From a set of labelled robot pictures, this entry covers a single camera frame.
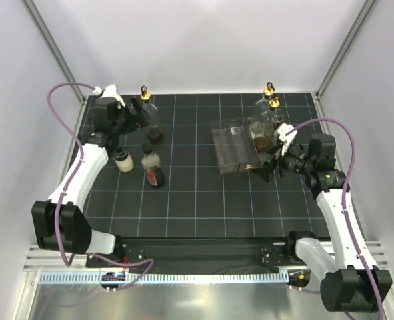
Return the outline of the glass oil bottle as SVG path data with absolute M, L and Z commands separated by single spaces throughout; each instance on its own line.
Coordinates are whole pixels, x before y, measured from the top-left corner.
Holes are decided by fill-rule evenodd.
M 268 112 L 266 112 L 262 122 L 259 123 L 256 134 L 253 135 L 253 142 L 258 152 L 265 151 L 275 144 L 273 141 L 273 134 L 276 129 L 273 123 L 273 114 L 280 106 L 279 97 L 274 95 L 269 104 L 270 108 Z
M 148 88 L 141 86 L 141 100 L 143 108 L 148 116 L 147 136 L 151 143 L 159 143 L 163 140 L 163 131 L 159 120 L 158 108 L 151 100 L 151 94 Z
M 270 100 L 275 95 L 275 87 L 272 82 L 267 82 L 266 87 L 263 90 L 262 98 L 258 100 L 255 104 L 255 108 L 252 114 L 252 117 L 249 121 L 249 129 L 252 135 L 256 134 L 256 130 L 259 126 L 259 123 L 262 122 L 263 117 L 266 115 L 270 108 Z

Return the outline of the dark sauce bottle red label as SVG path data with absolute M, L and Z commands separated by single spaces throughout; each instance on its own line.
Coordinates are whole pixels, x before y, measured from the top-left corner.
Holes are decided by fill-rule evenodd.
M 160 188 L 165 184 L 165 175 L 162 170 L 159 155 L 154 152 L 149 143 L 142 145 L 143 158 L 141 164 L 145 170 L 145 176 L 152 187 Z

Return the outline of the small black spice jar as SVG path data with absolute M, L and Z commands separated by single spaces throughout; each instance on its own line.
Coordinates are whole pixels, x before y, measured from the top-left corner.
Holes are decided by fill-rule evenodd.
M 273 123 L 277 129 L 282 123 L 285 122 L 286 114 L 282 110 L 276 110 L 273 114 Z

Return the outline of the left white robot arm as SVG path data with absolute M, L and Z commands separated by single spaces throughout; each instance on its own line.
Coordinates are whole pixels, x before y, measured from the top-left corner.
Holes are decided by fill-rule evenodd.
M 41 249 L 79 255 L 97 253 L 110 267 L 122 264 L 125 254 L 119 237 L 92 229 L 83 208 L 97 176 L 110 159 L 122 172 L 134 166 L 119 138 L 148 126 L 149 117 L 139 98 L 132 96 L 130 101 L 134 113 L 114 97 L 97 98 L 91 129 L 78 140 L 78 153 L 66 176 L 46 201 L 36 201 L 32 206 Z

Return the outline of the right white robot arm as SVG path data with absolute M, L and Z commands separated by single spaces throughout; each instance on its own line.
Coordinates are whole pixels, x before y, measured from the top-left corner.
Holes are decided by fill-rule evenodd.
M 291 231 L 278 251 L 280 260 L 304 263 L 320 282 L 320 295 L 329 312 L 381 314 L 393 280 L 379 268 L 365 244 L 353 212 L 346 174 L 335 168 L 333 136 L 316 133 L 304 149 L 292 143 L 287 151 L 278 143 L 267 150 L 262 167 L 254 173 L 269 181 L 271 174 L 286 172 L 304 176 L 327 225 L 333 253 L 310 231 Z

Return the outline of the clear acrylic organizer tray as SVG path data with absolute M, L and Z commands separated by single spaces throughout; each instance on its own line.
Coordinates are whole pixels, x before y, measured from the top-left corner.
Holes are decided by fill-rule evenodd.
M 267 151 L 279 144 L 273 134 L 275 144 L 265 151 L 258 152 L 249 129 L 250 119 L 221 119 L 210 124 L 220 174 L 250 171 L 261 167 Z

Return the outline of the black grid mat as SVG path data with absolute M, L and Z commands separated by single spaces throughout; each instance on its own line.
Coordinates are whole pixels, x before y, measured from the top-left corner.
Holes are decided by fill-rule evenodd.
M 109 161 L 98 174 L 83 214 L 98 231 L 123 237 L 284 237 L 291 231 L 329 232 L 302 176 L 248 172 L 222 175 L 211 136 L 220 119 L 250 117 L 258 93 L 154 95 L 163 138 L 154 145 L 165 184 L 150 186 L 141 166 L 144 130 L 122 136 L 134 168 Z

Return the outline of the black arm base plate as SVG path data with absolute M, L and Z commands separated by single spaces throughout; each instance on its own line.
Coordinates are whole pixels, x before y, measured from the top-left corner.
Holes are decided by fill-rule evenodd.
M 163 275 L 244 275 L 306 268 L 290 237 L 122 238 L 120 254 L 109 259 L 137 263 L 154 259 L 150 270 Z

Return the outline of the left aluminium frame post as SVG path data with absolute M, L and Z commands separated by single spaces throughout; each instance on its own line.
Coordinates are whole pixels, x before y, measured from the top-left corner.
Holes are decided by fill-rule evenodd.
M 53 60 L 67 82 L 76 82 L 61 50 L 59 49 L 52 33 L 50 32 L 42 14 L 33 0 L 21 0 L 26 12 L 32 20 L 36 30 L 39 32 L 44 44 L 48 48 Z

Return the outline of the aluminium frame post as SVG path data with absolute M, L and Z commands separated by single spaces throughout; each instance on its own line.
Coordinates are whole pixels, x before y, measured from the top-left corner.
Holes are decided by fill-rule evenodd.
M 48 48 L 53 60 L 67 82 L 76 82 L 61 50 L 59 49 L 52 33 L 50 32 L 42 14 L 33 0 L 21 0 L 26 12 L 32 20 L 36 30 L 39 32 L 44 44 Z
M 374 8 L 378 4 L 378 0 L 365 0 L 358 11 L 358 14 L 354 18 L 343 42 L 341 43 L 338 52 L 336 53 L 332 63 L 330 64 L 318 90 L 315 92 L 315 96 L 318 101 L 321 100 L 322 96 L 326 92 L 330 82 L 338 72 L 339 67 L 346 58 L 348 52 L 352 48 L 356 38 L 360 34 L 364 24 L 367 22 Z

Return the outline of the aluminium front rail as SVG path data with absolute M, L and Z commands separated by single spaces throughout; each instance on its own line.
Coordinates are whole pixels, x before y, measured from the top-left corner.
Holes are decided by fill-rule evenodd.
M 378 241 L 367 241 L 367 249 L 370 251 L 372 258 L 380 269 L 388 269 L 387 258 L 383 252 L 383 248 Z M 46 251 L 32 245 L 27 253 L 24 272 L 36 271 L 64 271 L 64 270 L 83 270 L 85 268 L 87 257 L 85 255 L 76 255 L 70 267 L 67 267 L 61 254 L 57 251 Z

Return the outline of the right aluminium frame post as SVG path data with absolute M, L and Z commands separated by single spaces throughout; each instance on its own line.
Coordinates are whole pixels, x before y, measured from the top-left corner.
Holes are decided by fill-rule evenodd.
M 343 42 L 341 43 L 338 52 L 336 53 L 332 63 L 330 64 L 318 90 L 315 92 L 315 96 L 318 101 L 321 100 L 322 96 L 326 92 L 330 82 L 338 72 L 339 67 L 346 58 L 348 52 L 352 48 L 356 38 L 360 34 L 364 24 L 367 22 L 374 8 L 378 4 L 378 0 L 365 0 L 358 11 L 358 14 L 354 18 Z

